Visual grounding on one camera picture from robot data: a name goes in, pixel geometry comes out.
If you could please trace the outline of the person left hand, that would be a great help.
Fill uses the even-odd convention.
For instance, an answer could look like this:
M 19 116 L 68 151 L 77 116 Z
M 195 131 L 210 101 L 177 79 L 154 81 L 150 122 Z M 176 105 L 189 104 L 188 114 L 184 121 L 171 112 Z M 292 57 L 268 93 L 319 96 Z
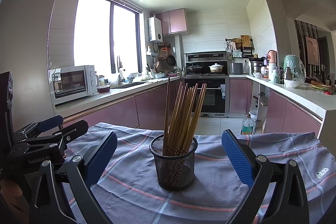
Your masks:
M 1 194 L 9 207 L 23 209 L 22 206 L 22 190 L 13 181 L 3 179 L 1 181 Z

